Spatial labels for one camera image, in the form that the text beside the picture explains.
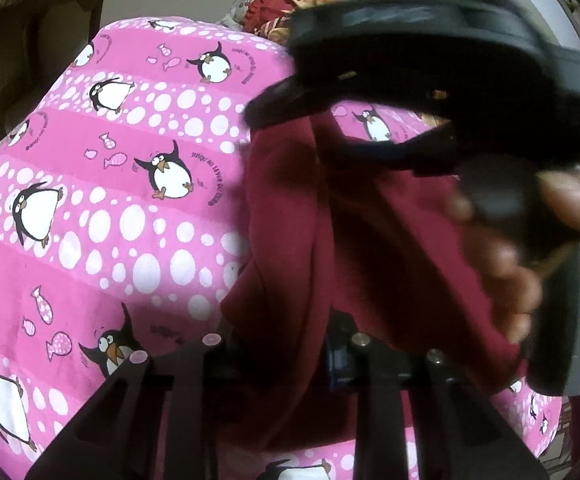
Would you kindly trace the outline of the person's right hand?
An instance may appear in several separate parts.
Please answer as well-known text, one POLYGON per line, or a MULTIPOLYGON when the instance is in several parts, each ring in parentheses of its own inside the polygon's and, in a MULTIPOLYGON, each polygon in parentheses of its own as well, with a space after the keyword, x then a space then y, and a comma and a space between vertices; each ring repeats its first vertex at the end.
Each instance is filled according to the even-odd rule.
MULTIPOLYGON (((544 171, 538 175, 540 196, 566 226, 580 232, 580 171, 544 171)), ((540 306, 540 276, 522 262, 517 243, 502 232, 476 223, 470 200, 450 196, 447 212, 464 229, 464 253, 482 280, 495 307, 495 326, 511 344, 529 336, 531 314, 540 306)))

